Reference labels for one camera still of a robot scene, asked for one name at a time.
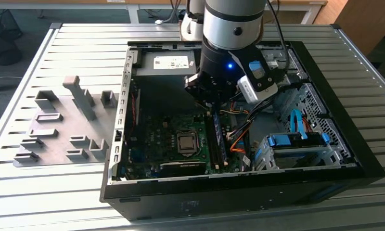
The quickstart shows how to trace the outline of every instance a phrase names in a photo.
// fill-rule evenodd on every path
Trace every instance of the blue tab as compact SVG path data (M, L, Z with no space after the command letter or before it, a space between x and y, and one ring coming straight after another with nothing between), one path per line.
M287 135L273 135L274 142L277 146L289 146L290 141Z
M290 112L290 132L298 132L301 134L302 139L307 138L303 130L302 114L298 109L293 109Z
M274 139L271 137L267 137L267 143L269 143L270 147L275 146L275 142L274 142Z
M326 132L323 132L321 136L322 136L325 143L329 144L330 138L329 138L329 135L326 134Z
M257 151L257 154L255 154L255 158L254 158L254 160L258 159L258 157L259 157L259 155L261 155L261 152L262 152L262 150L261 150L261 148L259 148L258 151Z
M250 63L249 63L249 69L251 70L251 71L255 71L255 70L258 70L261 68L261 63L259 63L259 61L251 61Z

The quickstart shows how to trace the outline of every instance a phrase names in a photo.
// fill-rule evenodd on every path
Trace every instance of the gray floor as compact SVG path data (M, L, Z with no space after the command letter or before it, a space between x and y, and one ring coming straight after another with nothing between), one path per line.
M165 19L169 10L153 13ZM0 66L0 77L22 77L41 44L47 28L53 22L62 23L129 23L125 10L45 10L43 19L35 18L34 10L11 10L23 36L15 43L22 52L22 60L10 66ZM145 11L138 11L139 23L153 23L157 18L149 18ZM369 55L371 62L381 62L379 72L385 77L385 39ZM18 79L0 79L0 117L17 88Z

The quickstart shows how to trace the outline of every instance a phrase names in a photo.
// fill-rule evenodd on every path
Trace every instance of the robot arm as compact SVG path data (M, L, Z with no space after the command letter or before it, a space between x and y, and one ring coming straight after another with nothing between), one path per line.
M238 85L247 103L277 93L274 75L255 43L262 36L265 0L206 0L198 73L185 89L206 104L223 104Z

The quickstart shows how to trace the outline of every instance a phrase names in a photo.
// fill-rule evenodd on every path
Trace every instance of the metal table surface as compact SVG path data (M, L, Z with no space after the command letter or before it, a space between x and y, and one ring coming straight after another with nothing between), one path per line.
M330 26L283 25L301 40L385 168L385 81ZM126 42L178 40L178 26L63 24L50 29L0 120L0 228L2 230L377 230L385 231L385 178L317 205L129 223L98 202L103 164L13 167L18 142L37 111L38 90L67 94L78 75L94 94L119 89ZM265 40L275 40L266 26Z

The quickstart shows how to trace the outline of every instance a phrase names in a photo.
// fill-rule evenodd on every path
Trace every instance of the white wire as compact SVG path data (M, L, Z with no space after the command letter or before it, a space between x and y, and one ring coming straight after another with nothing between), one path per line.
M5 76L5 77L0 77L0 78L19 78L19 79L22 79L22 77L14 77L14 76Z

